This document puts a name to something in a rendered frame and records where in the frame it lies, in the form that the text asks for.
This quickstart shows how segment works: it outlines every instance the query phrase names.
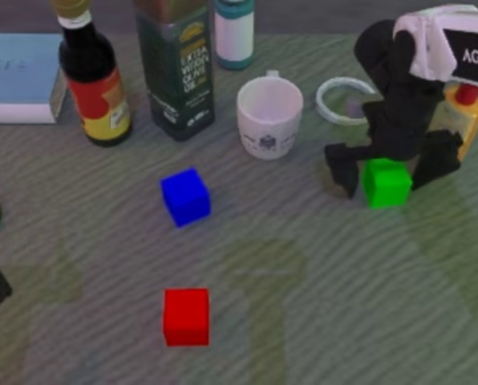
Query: blue cube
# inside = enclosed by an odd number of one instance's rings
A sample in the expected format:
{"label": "blue cube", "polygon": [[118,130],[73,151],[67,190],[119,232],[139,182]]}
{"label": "blue cube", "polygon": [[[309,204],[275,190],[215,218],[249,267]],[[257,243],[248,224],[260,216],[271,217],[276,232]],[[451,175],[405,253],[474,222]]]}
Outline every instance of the blue cube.
{"label": "blue cube", "polygon": [[177,227],[210,215],[210,194],[195,168],[161,180],[160,188]]}

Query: bottle neck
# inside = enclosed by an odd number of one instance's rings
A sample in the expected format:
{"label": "bottle neck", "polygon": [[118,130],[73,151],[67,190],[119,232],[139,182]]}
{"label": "bottle neck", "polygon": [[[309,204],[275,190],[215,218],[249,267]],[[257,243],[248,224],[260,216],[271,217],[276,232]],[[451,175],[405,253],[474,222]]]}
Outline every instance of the bottle neck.
{"label": "bottle neck", "polygon": [[88,48],[96,42],[96,29],[89,10],[77,18],[58,18],[64,42],[70,48]]}
{"label": "bottle neck", "polygon": [[464,106],[473,105],[478,100],[478,87],[460,84],[455,93],[455,100]]}

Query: orange bottle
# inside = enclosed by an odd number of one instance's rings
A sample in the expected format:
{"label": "orange bottle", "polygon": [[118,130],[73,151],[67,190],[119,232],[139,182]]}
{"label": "orange bottle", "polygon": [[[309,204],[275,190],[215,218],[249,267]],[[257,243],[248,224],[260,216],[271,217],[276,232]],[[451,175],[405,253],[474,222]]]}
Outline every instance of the orange bottle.
{"label": "orange bottle", "polygon": [[444,92],[445,100],[439,104],[431,119],[430,131],[458,132],[464,144],[458,151],[461,162],[478,132],[478,87],[460,84]]}

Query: white tape roll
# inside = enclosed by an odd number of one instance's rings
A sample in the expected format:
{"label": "white tape roll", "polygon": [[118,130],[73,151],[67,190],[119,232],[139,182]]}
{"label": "white tape roll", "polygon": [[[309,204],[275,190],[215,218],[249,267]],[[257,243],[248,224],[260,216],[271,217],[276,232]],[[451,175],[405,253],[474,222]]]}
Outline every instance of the white tape roll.
{"label": "white tape roll", "polygon": [[350,87],[366,94],[376,93],[373,87],[371,87],[366,82],[363,82],[362,80],[353,78],[332,78],[323,83],[318,89],[318,92],[316,93],[316,105],[319,115],[321,115],[323,118],[325,118],[331,123],[339,124],[342,126],[356,126],[359,124],[367,123],[366,118],[353,119],[347,116],[336,114],[324,104],[324,102],[322,101],[323,96],[332,88],[337,87]]}

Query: white mug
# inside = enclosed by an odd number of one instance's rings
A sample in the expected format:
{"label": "white mug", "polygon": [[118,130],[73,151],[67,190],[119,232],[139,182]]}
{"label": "white mug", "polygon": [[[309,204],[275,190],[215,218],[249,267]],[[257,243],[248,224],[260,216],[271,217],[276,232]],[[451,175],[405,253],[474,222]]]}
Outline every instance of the white mug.
{"label": "white mug", "polygon": [[278,71],[252,79],[237,94],[237,126],[245,150],[262,160],[286,155],[294,145],[303,95]]}

